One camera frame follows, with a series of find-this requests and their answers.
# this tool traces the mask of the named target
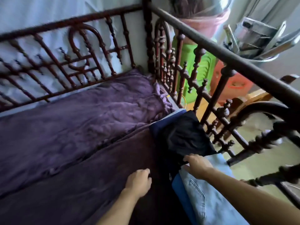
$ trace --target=wooden bed frame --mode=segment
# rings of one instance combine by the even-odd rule
[[[38,101],[46,101],[49,102],[49,98],[65,94],[74,90],[78,90],[80,88],[88,87],[97,83],[101,83],[116,77],[121,76],[122,74],[116,74],[113,66],[110,62],[109,54],[116,52],[117,57],[122,63],[121,50],[127,49],[129,52],[131,66],[135,68],[135,63],[133,60],[132,50],[129,41],[129,32],[126,26],[126,21],[124,15],[126,13],[134,12],[142,10],[144,14],[145,21],[145,30],[146,30],[146,46],[147,46],[147,56],[148,56],[148,71],[153,74],[155,79],[161,83],[170,96],[174,99],[177,105],[180,107],[181,99],[182,99],[182,91],[185,80],[189,85],[189,92],[192,88],[197,90],[197,99],[194,105],[194,112],[197,112],[197,109],[200,105],[201,100],[204,98],[208,101],[208,107],[200,121],[202,125],[207,126],[207,134],[214,135],[213,143],[219,142],[222,146],[222,149],[219,151],[220,153],[227,152],[231,159],[227,161],[229,166],[232,166],[255,153],[262,153],[263,149],[270,149],[276,144],[276,140],[284,136],[293,135],[294,131],[300,132],[300,92],[295,90],[294,88],[288,86],[286,83],[280,81],[279,79],[274,78],[269,73],[263,71],[262,69],[254,66],[253,64],[247,62],[241,57],[235,55],[229,50],[218,46],[215,42],[209,40],[204,37],[196,30],[190,28],[186,24],[182,23],[177,18],[173,17],[169,13],[163,11],[162,9],[156,7],[151,0],[142,0],[142,4],[131,5],[127,7],[107,10],[103,12],[93,13],[84,15],[81,17],[70,18],[67,20],[62,20],[58,22],[53,22],[49,24],[45,24],[38,27],[27,28],[24,30],[17,30],[10,33],[5,33],[0,35],[0,42],[8,41],[12,47],[14,47],[18,52],[22,53],[26,60],[31,64],[31,67],[27,67],[22,65],[22,63],[17,63],[20,65],[20,69],[16,70],[8,63],[5,63],[3,59],[0,58],[2,64],[7,68],[7,72],[0,72],[0,83],[1,81],[7,80],[11,85],[21,90],[30,100],[27,102],[18,103],[9,95],[0,92],[0,112],[7,111],[16,107],[24,106],[27,104],[35,103]],[[155,22],[154,26],[154,35],[155,38],[152,37],[152,14],[156,14],[160,18]],[[125,46],[118,46],[117,40],[115,38],[111,16],[121,17],[124,35],[127,42]],[[113,42],[115,45],[114,49],[106,50],[105,44],[101,38],[100,33],[92,26],[85,24],[89,21],[99,20],[105,18],[106,23],[109,26],[109,30],[111,32]],[[177,47],[176,50],[171,47],[171,40],[169,34],[168,24],[172,25],[175,29],[178,29],[179,33],[177,36]],[[76,54],[77,58],[71,59],[67,54],[64,53],[63,49],[61,52],[64,54],[65,61],[59,62],[58,59],[51,52],[49,47],[43,42],[43,38],[39,35],[42,32],[56,30],[59,28],[69,28],[69,43],[73,49],[73,53]],[[102,49],[104,56],[108,62],[109,68],[111,70],[111,76],[105,77],[103,70],[97,60],[95,52],[93,50],[92,45],[90,44],[86,31],[92,32],[99,41],[99,46]],[[86,56],[82,56],[75,46],[73,41],[74,34],[78,32],[84,39],[85,45],[88,49],[89,54]],[[36,63],[33,61],[22,49],[22,47],[17,42],[17,39],[21,37],[33,37],[40,46],[44,49],[47,55],[52,60],[51,62],[46,62],[42,56],[38,56],[40,59],[40,63]],[[192,71],[191,76],[189,76],[186,71],[186,64],[182,67],[179,65],[180,57],[181,57],[181,48],[183,44],[183,39],[187,36],[195,43],[198,44],[197,48],[194,50],[196,55],[194,69]],[[202,85],[198,85],[196,81],[197,76],[197,68],[198,63],[201,60],[201,57],[205,54],[205,51],[212,53],[214,56],[219,58],[224,63],[227,63],[227,66],[221,70],[221,78],[219,84],[216,88],[216,91],[212,96],[210,96],[205,90],[205,86],[207,80],[204,80]],[[90,63],[88,61],[89,58],[92,58],[96,64],[95,67],[90,67],[86,69],[86,66],[89,66]],[[85,65],[81,67],[76,67],[72,65],[72,63],[78,62],[80,60],[85,60]],[[63,66],[68,65],[68,67],[74,70],[74,73],[67,74]],[[54,71],[53,66],[56,66],[64,75],[64,77],[69,82],[69,86],[65,84],[65,82],[58,76],[58,74]],[[31,73],[32,70],[40,71],[41,68],[47,68],[51,74],[58,80],[58,82],[62,85],[64,90],[52,93],[45,85],[43,85],[40,80]],[[98,79],[94,73],[95,70],[99,70],[101,73],[101,79]],[[91,72],[93,75],[93,80],[87,77],[87,73]],[[230,107],[231,100],[227,100],[227,102],[223,105],[223,107],[215,108],[217,100],[223,91],[228,79],[235,75],[236,72],[241,73],[243,76],[257,84],[263,90],[268,92],[273,97],[277,98],[282,102],[282,104],[274,103],[274,102],[255,102],[252,103],[243,109],[240,112],[231,117],[230,121],[226,119],[229,115],[228,108]],[[45,95],[42,97],[35,97],[22,88],[11,76],[19,76],[20,73],[29,75],[36,83],[40,85],[40,87],[45,90]],[[79,76],[83,75],[87,83],[83,83]],[[80,82],[80,85],[76,85],[73,81],[73,78],[77,78]],[[254,141],[247,142],[235,128],[241,126],[241,123],[249,117],[250,114],[256,112],[264,112],[272,114],[276,117],[279,117],[281,120],[277,121],[273,125],[273,130],[268,132],[267,134],[263,134],[262,136],[257,136]],[[217,117],[217,120],[213,123],[208,123],[207,118],[211,113],[214,113]],[[217,123],[220,122],[224,127],[218,132],[216,130]],[[225,142],[223,140],[224,134],[226,132],[230,132],[233,137],[242,145],[244,148],[243,151],[235,155],[230,147],[233,146],[234,142],[232,140]],[[262,176],[260,178],[256,178],[255,180],[249,180],[248,183],[253,186],[263,186],[263,185],[276,185],[288,198],[289,200],[300,209],[300,200],[293,195],[286,187],[282,184],[284,181],[288,181],[290,183],[296,183],[300,178],[300,164],[290,167],[280,167],[279,171]]]

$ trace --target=purple fabric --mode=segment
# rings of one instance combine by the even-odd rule
[[[171,112],[138,70],[0,119],[0,196],[57,174]]]
[[[94,225],[129,174],[145,168],[151,170],[152,187],[138,201],[130,224],[190,224],[159,162],[148,126],[141,127],[58,175],[0,200],[0,224]]]

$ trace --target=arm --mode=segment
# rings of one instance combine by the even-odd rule
[[[250,224],[300,224],[300,210],[279,199],[214,169],[200,155],[185,156],[184,169],[218,190]]]
[[[137,170],[131,174],[119,198],[111,209],[98,221],[97,225],[127,225],[139,198],[146,195],[152,180],[150,170]]]

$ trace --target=orange plastic stool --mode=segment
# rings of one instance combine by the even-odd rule
[[[212,75],[212,81],[210,83],[210,94],[216,90],[216,87],[221,78],[221,69],[224,67],[222,61],[218,61],[216,64],[214,74]],[[218,103],[223,106],[223,103],[226,102],[226,99],[233,99],[239,96],[245,96],[248,94],[249,90],[252,88],[253,82],[248,80],[243,75],[236,73],[233,77],[229,78],[223,92],[221,93]]]

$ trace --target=hand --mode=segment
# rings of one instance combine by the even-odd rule
[[[197,179],[206,180],[209,176],[209,172],[214,169],[212,164],[200,155],[186,155],[183,161],[189,162],[190,164],[190,166],[184,165],[183,168]]]
[[[125,185],[125,190],[127,190],[131,195],[133,195],[137,200],[148,193],[152,178],[148,178],[150,170],[137,170],[136,172],[129,175]]]

